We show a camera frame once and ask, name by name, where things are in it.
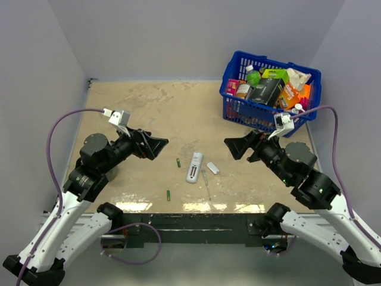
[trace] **yellow package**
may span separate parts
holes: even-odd
[[[287,83],[278,97],[276,106],[284,110],[290,110],[299,102],[299,92],[291,83]]]

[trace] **cable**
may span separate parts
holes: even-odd
[[[114,259],[116,261],[123,262],[123,263],[126,263],[126,264],[132,264],[132,265],[142,265],[142,264],[146,264],[148,262],[153,261],[159,255],[159,253],[161,251],[161,237],[160,237],[159,232],[152,225],[149,225],[149,224],[143,223],[143,222],[131,223],[129,225],[122,226],[120,228],[115,228],[112,231],[109,231],[108,234],[112,234],[114,232],[120,231],[122,229],[130,228],[131,226],[135,226],[135,225],[143,225],[143,226],[147,226],[147,227],[151,228],[155,232],[155,234],[156,234],[156,236],[157,236],[157,238],[159,240],[159,246],[157,247],[157,251],[156,251],[156,253],[150,259],[143,260],[143,261],[129,261],[129,260],[117,257],[117,256],[113,256],[113,255],[109,254],[104,249],[103,242],[101,242],[102,254],[105,253],[109,258],[112,258],[112,259]]]
[[[267,250],[267,253],[274,255],[274,256],[283,256],[283,255],[288,254],[293,249],[293,247],[295,246],[296,238],[297,238],[297,236],[295,235],[293,237],[291,243],[290,243],[290,246],[285,251],[282,251],[280,253],[275,253],[275,252],[271,252],[270,250]]]
[[[72,114],[83,112],[83,111],[96,111],[96,112],[103,113],[102,109],[96,109],[96,108],[83,108],[83,109],[73,110],[73,111],[71,111],[69,113],[66,113],[66,114],[62,115],[53,124],[53,126],[51,127],[51,129],[50,129],[50,131],[48,133],[48,139],[46,140],[46,160],[48,162],[49,172],[50,172],[50,175],[52,177],[55,189],[57,190],[57,194],[58,194],[58,199],[59,199],[58,210],[57,210],[57,214],[55,215],[55,217],[53,217],[53,219],[50,221],[50,223],[46,226],[46,228],[41,233],[40,237],[36,240],[36,242],[35,242],[34,246],[32,247],[32,249],[30,250],[30,255],[25,260],[24,265],[21,267],[20,273],[18,274],[16,286],[20,286],[21,280],[23,279],[24,272],[25,272],[25,270],[27,268],[28,263],[30,262],[30,259],[32,259],[32,256],[36,252],[36,250],[38,248],[38,245],[41,243],[41,241],[43,240],[45,235],[52,228],[52,226],[54,225],[55,221],[57,220],[57,218],[60,216],[60,214],[62,212],[62,206],[63,206],[62,192],[61,192],[60,184],[58,183],[57,178],[56,178],[55,173],[54,173],[54,169],[53,169],[53,165],[52,165],[52,159],[51,159],[51,153],[50,153],[50,145],[51,145],[54,129],[57,127],[59,122],[62,121],[62,119],[65,119],[66,117],[68,117],[68,116],[70,116]]]
[[[299,113],[297,115],[291,116],[291,119],[295,119],[295,118],[307,115],[308,113],[311,113],[311,112],[314,112],[314,111],[317,111],[317,110],[320,110],[320,109],[325,109],[325,108],[331,109],[332,112],[333,112],[333,115],[335,116],[335,131],[334,131],[334,134],[333,134],[333,148],[332,148],[332,164],[333,164],[333,170],[335,171],[335,175],[336,175],[336,177],[337,177],[337,179],[339,181],[339,184],[341,186],[341,191],[342,191],[342,193],[343,193],[343,195],[344,195],[344,197],[346,199],[346,206],[348,208],[348,213],[350,215],[350,218],[353,220],[355,225],[358,227],[358,229],[371,242],[373,242],[379,248],[379,250],[381,250],[381,243],[379,243],[377,241],[377,239],[372,237],[372,235],[369,234],[369,232],[367,232],[367,230],[357,221],[357,218],[355,217],[355,214],[354,214],[354,211],[353,211],[351,200],[350,200],[349,195],[348,195],[348,191],[345,188],[344,182],[343,182],[343,180],[340,177],[339,170],[338,170],[338,167],[336,165],[336,144],[337,144],[337,140],[338,140],[338,126],[339,126],[338,113],[336,112],[336,110],[333,107],[329,106],[329,105],[321,105],[321,106],[312,108],[310,110],[307,110],[306,112]]]

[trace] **orange box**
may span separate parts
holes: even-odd
[[[279,105],[280,108],[284,110],[290,110],[299,102],[299,92],[291,85],[291,83],[287,83],[281,91],[276,105]]]
[[[299,91],[299,99],[302,97],[306,97],[306,99],[310,98],[310,92],[311,92],[311,86],[310,85],[304,85],[301,91]]]

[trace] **blue plastic basket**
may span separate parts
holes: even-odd
[[[291,67],[303,73],[310,73],[312,76],[307,82],[309,85],[311,85],[308,109],[317,107],[320,104],[321,72],[319,70],[298,66],[294,63],[285,64],[279,61],[268,60],[264,55],[254,55],[247,52],[236,51],[233,55],[232,60],[226,67],[220,88],[220,94],[223,96],[224,102],[224,119],[247,125],[252,128],[257,128],[265,132],[272,132],[275,130],[274,114],[283,112],[282,109],[276,109],[266,105],[257,104],[253,101],[243,100],[241,98],[233,97],[225,93],[229,79],[246,80],[245,67],[250,64],[252,64],[255,70],[259,70],[261,67],[266,67],[268,69],[287,69]],[[295,129],[287,133],[285,137],[290,137],[307,120],[314,120],[315,118],[316,112],[299,117],[294,121]]]

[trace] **work surface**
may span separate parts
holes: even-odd
[[[123,108],[131,111],[128,126],[144,129],[152,136],[168,138],[169,144],[154,160],[129,157],[117,168],[116,178],[109,182],[88,209],[94,212],[110,202],[124,212],[152,213],[263,213],[274,203],[289,206],[296,212],[310,212],[290,195],[286,188],[262,162],[235,161],[224,144],[225,138],[242,137],[251,128],[222,118],[223,99],[220,82],[94,82],[87,107]],[[69,172],[73,170],[85,138],[103,133],[115,140],[115,129],[101,114],[83,115]],[[303,126],[288,142],[305,142],[310,148],[307,128]],[[200,174],[196,184],[185,181],[193,152],[204,154],[211,202]],[[180,159],[181,168],[177,167]],[[213,162],[219,169],[213,175],[206,164]],[[171,200],[167,201],[167,190]]]

